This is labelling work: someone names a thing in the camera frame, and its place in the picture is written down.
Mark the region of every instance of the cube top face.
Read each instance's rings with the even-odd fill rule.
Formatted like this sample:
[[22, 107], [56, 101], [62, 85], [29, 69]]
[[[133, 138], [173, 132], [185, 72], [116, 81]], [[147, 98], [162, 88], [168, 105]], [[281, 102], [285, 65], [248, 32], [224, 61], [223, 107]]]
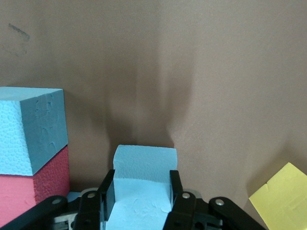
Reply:
[[0, 101], [23, 101], [59, 90], [61, 89], [0, 87]]
[[10, 88], [0, 88], [0, 174], [31, 176], [68, 144], [64, 94]]

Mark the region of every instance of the dark scuff mark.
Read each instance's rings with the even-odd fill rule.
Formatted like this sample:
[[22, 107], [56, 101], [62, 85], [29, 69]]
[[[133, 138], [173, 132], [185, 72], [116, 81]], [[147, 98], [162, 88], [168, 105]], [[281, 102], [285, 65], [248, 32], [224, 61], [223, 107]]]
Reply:
[[17, 28], [16, 26], [9, 23], [9, 28], [12, 30], [17, 31], [20, 36], [24, 39], [24, 41], [28, 42], [30, 40], [30, 35], [28, 35], [26, 32], [22, 31], [21, 29]]

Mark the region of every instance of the metal bolt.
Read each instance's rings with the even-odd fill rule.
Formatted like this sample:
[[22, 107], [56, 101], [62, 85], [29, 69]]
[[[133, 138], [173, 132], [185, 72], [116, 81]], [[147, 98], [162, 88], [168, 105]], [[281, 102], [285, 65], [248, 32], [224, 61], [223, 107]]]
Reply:
[[223, 205], [225, 204], [224, 201], [221, 200], [221, 199], [216, 199], [216, 200], [215, 200], [215, 203], [216, 203], [217, 205], [219, 205], [219, 206], [223, 206]]
[[93, 198], [95, 196], [95, 193], [90, 193], [87, 195], [87, 198]]
[[185, 199], [189, 199], [191, 196], [190, 196], [189, 193], [183, 193], [182, 197], [185, 198]]
[[58, 204], [59, 202], [61, 202], [61, 199], [55, 199], [54, 201], [52, 201], [52, 204], [53, 204], [53, 205], [56, 205], [56, 204]]

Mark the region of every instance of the blue foam block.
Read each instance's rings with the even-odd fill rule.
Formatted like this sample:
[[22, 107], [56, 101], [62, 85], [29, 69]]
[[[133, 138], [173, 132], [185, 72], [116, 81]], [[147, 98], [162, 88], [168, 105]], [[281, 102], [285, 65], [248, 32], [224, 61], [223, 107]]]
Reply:
[[63, 90], [0, 87], [0, 174], [32, 176], [67, 144]]
[[114, 156], [115, 199], [106, 230], [161, 230], [171, 211], [175, 149], [120, 145]]

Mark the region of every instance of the foam block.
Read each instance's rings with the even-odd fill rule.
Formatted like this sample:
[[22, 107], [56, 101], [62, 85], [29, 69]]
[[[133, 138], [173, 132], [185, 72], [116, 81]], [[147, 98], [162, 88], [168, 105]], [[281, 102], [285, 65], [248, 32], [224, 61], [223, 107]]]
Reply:
[[0, 227], [49, 196], [66, 196], [69, 188], [67, 147], [34, 176], [0, 175]]
[[63, 90], [0, 87], [0, 174], [34, 175], [67, 144]]
[[175, 149], [120, 145], [114, 156], [115, 199], [106, 230], [161, 230], [171, 211], [169, 171]]
[[249, 199], [270, 230], [307, 229], [307, 176], [291, 163]]

